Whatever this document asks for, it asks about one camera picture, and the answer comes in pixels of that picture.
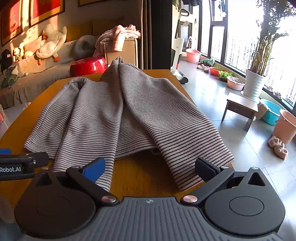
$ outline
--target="curtain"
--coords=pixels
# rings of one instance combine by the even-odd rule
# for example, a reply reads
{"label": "curtain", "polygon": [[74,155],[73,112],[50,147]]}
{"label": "curtain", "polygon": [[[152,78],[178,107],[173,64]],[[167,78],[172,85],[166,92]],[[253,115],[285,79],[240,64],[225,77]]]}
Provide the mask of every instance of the curtain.
{"label": "curtain", "polygon": [[139,0],[141,21],[140,69],[152,69],[151,0]]}

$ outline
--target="pink blanket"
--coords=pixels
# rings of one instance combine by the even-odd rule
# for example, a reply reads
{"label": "pink blanket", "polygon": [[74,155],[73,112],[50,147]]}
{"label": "pink blanket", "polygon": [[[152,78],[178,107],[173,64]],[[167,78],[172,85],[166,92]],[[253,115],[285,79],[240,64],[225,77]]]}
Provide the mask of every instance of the pink blanket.
{"label": "pink blanket", "polygon": [[108,41],[113,41],[113,50],[122,51],[124,39],[140,38],[141,34],[136,30],[134,25],[128,27],[123,27],[121,25],[116,26],[115,28],[104,32],[96,41],[96,50],[93,57],[105,56],[104,52],[104,43]]}

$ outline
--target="silver screw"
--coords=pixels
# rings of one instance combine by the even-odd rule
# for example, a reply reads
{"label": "silver screw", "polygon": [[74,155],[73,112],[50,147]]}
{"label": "silver screw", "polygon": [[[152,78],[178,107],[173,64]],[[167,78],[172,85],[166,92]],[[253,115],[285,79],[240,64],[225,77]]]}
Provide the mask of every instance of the silver screw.
{"label": "silver screw", "polygon": [[187,203],[197,202],[198,198],[194,195],[186,195],[183,197],[183,201]]}
{"label": "silver screw", "polygon": [[117,198],[114,197],[114,196],[103,196],[103,197],[102,197],[102,201],[103,201],[103,202],[113,203],[113,202],[115,202],[116,200],[117,200]]}

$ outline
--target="sofa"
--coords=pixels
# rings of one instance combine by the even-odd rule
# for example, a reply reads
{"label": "sofa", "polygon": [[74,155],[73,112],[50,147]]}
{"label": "sofa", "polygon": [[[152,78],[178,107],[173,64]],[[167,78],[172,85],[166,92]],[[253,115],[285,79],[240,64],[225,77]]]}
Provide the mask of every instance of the sofa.
{"label": "sofa", "polygon": [[[54,62],[53,58],[42,60],[39,66],[37,57],[33,56],[23,59],[14,65],[17,65],[19,76],[22,76],[11,88],[0,89],[0,104],[4,109],[26,102],[32,102],[38,95],[46,90],[55,81],[69,78],[69,69],[74,61],[73,48],[77,40],[84,35],[99,36],[105,31],[123,24],[124,18],[117,19],[97,19],[90,20],[82,24],[67,26],[66,42],[57,52],[60,60]],[[25,45],[25,51],[36,52],[40,44],[41,37]],[[137,65],[137,40],[126,39],[122,52],[112,51],[112,43],[106,43],[105,58],[111,63],[117,56],[125,55],[126,62]]]}

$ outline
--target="wooden table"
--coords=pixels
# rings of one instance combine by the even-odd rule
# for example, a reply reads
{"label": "wooden table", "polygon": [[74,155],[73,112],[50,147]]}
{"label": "wooden table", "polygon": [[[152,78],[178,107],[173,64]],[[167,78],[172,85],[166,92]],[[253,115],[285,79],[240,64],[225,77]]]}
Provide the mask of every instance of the wooden table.
{"label": "wooden table", "polygon": [[[191,100],[169,70],[144,70],[144,72],[155,78],[169,79]],[[99,81],[101,75],[92,74],[86,77]],[[31,134],[43,107],[70,79],[58,80],[39,95],[6,131],[0,140],[0,148],[9,148],[13,154],[28,153],[24,148],[24,143]],[[30,182],[31,179],[1,181],[0,196],[6,197],[15,207]],[[150,151],[144,151],[115,161],[110,192],[119,199],[123,196],[176,196],[180,199],[198,186],[200,184],[180,192],[163,157],[152,155]]]}
{"label": "wooden table", "polygon": [[230,92],[227,97],[227,105],[226,105],[221,122],[224,120],[227,110],[231,110],[235,113],[238,113],[244,117],[249,118],[245,126],[245,130],[248,131],[253,122],[255,114],[258,113],[258,106],[255,101],[252,101],[250,99],[247,99],[245,97],[242,97]]}

